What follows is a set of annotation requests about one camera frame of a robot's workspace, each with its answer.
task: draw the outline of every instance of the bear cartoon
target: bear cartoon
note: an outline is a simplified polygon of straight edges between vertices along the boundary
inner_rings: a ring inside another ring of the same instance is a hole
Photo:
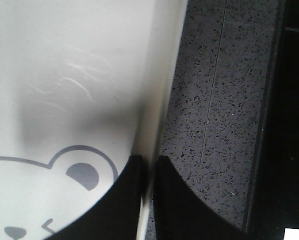
[[[118,171],[100,150],[73,145],[48,164],[0,156],[0,240],[39,240],[87,212]]]

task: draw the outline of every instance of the terrazzo floor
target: terrazzo floor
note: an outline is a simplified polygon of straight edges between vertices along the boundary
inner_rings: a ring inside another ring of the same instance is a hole
[[[189,0],[161,143],[196,195],[238,228],[278,4]],[[153,208],[146,239],[156,239]]]

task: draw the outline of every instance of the bear ear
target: bear ear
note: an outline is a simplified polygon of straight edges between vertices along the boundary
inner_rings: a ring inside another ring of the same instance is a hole
[[[70,166],[66,175],[77,181],[88,191],[94,189],[99,183],[99,174],[96,169],[87,163],[76,163]]]

